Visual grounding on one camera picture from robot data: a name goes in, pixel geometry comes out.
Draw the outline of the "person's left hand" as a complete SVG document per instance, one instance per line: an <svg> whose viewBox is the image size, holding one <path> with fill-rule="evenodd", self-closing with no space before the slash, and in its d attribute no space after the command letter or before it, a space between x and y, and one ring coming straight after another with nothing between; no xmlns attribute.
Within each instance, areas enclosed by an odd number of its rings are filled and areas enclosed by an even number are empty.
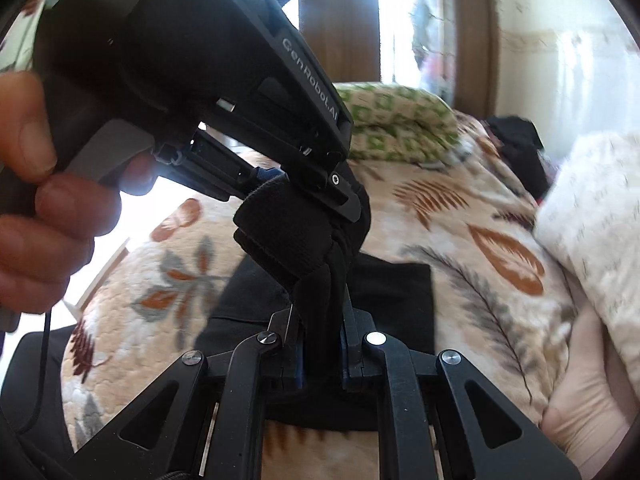
<svg viewBox="0 0 640 480"><path fill-rule="evenodd" d="M156 180L154 158L137 155L119 180L104 188L72 174L56 174L40 80L32 73L1 75L1 162L37 185L32 218L1 217L1 305L17 313L49 311L70 277L90 262L94 239L116 226L119 193L143 195Z"/></svg>

